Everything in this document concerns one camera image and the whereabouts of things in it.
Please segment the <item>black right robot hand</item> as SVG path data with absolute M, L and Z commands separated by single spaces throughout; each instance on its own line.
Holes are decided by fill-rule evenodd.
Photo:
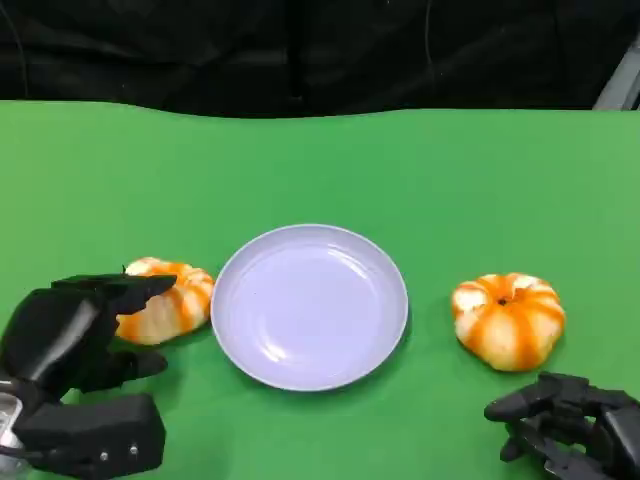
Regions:
M 503 423 L 503 462 L 529 455 L 549 479 L 637 479 L 639 401 L 583 377 L 542 372 L 484 409 Z

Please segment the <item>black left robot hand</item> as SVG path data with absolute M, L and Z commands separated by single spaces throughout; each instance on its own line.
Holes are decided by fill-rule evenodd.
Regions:
M 1 336 L 1 384 L 29 384 L 59 400 L 119 387 L 167 368 L 163 355 L 111 349 L 120 315 L 140 313 L 174 275 L 76 275 L 31 291 Z

